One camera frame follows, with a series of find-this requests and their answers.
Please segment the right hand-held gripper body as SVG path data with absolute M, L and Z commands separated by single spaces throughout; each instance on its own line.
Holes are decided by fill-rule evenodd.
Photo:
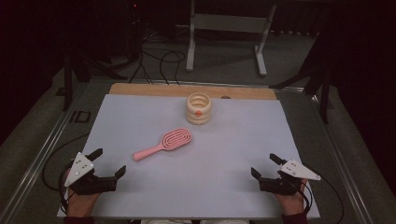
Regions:
M 293 195 L 301 189 L 303 180 L 319 181 L 321 176 L 296 160 L 283 162 L 278 171 L 279 178 L 259 176 L 261 191 L 279 195 Z

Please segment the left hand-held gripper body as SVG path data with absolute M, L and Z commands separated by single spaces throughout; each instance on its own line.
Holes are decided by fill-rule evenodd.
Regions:
M 91 195 L 115 191 L 118 179 L 113 176 L 99 177 L 94 172 L 94 164 L 79 152 L 71 161 L 71 166 L 64 186 L 78 195 Z

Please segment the pink hairbrush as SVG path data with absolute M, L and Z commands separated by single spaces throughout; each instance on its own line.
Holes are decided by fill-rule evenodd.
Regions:
M 161 139 L 161 142 L 156 147 L 147 148 L 138 151 L 133 154 L 133 159 L 135 161 L 141 161 L 146 157 L 159 152 L 161 150 L 173 150 L 178 147 L 187 145 L 192 139 L 191 133 L 184 128 L 177 128 L 173 131 L 165 133 Z

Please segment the cream ribbed holder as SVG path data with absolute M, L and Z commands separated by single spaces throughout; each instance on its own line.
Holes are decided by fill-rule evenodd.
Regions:
M 204 125 L 211 118 L 212 101 L 202 92 L 191 94 L 186 100 L 186 119 L 193 125 Z

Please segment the person's right hand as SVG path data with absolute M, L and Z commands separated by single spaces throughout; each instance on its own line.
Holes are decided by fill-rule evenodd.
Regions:
M 280 204 L 282 214 L 285 216 L 292 216 L 304 212 L 304 188 L 307 182 L 306 179 L 301 180 L 302 184 L 300 190 L 293 195 L 276 194 L 276 200 Z

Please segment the person's left hand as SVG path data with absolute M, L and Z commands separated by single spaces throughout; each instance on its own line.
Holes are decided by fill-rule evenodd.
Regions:
M 99 194 L 78 195 L 73 190 L 68 190 L 69 200 L 66 215 L 68 217 L 89 217 L 99 199 Z

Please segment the black stand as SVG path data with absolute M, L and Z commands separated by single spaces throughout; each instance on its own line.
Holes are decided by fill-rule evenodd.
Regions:
M 73 102 L 73 79 L 72 74 L 75 73 L 77 78 L 82 82 L 88 82 L 91 75 L 84 70 L 86 65 L 98 69 L 105 75 L 114 79 L 125 80 L 125 77 L 120 76 L 108 68 L 101 65 L 99 62 L 91 59 L 86 54 L 79 51 L 67 51 L 64 54 L 64 108 L 66 111 Z
M 318 34 L 299 72 L 280 83 L 270 85 L 271 89 L 281 90 L 307 77 L 308 81 L 304 86 L 303 92 L 306 95 L 314 96 L 318 91 L 321 91 L 319 95 L 319 115 L 324 123 L 328 123 L 327 109 L 331 81 L 331 67 L 326 59 L 329 53 L 326 50 L 326 41 L 326 37 Z

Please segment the white metal stand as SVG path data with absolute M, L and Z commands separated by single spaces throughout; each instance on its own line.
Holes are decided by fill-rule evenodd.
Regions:
M 210 30 L 223 32 L 240 32 L 261 34 L 262 39 L 259 45 L 255 47 L 255 58 L 258 65 L 259 74 L 262 77 L 267 76 L 267 69 L 263 58 L 263 48 L 269 35 L 273 17 L 276 12 L 276 4 L 269 8 L 268 15 L 265 18 L 231 16 L 231 15 L 213 15 L 195 12 L 195 0 L 191 0 L 190 13 L 190 42 L 187 53 L 186 70 L 191 72 L 194 69 L 195 57 L 195 31 Z

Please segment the aluminium frame rail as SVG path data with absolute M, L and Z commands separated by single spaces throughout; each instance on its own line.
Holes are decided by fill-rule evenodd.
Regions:
M 336 143 L 336 139 L 332 134 L 330 126 L 326 124 L 319 115 L 320 101 L 318 100 L 318 97 L 316 95 L 308 95 L 307 99 L 315 112 L 315 120 L 319 123 L 319 126 L 324 132 L 324 135 L 326 136 L 330 147 L 330 154 L 332 156 L 333 163 L 339 174 L 339 178 L 343 183 L 348 200 L 350 201 L 354 209 L 357 219 L 361 224 L 372 224 L 373 220 L 371 218 L 371 215 L 369 214 L 366 204 L 361 197 L 361 192 L 357 186 L 357 183 L 353 179 L 353 176 L 347 167 L 347 163 L 342 156 L 340 147 Z
M 64 98 L 51 87 L 0 146 L 0 224 L 12 224 L 68 119 Z

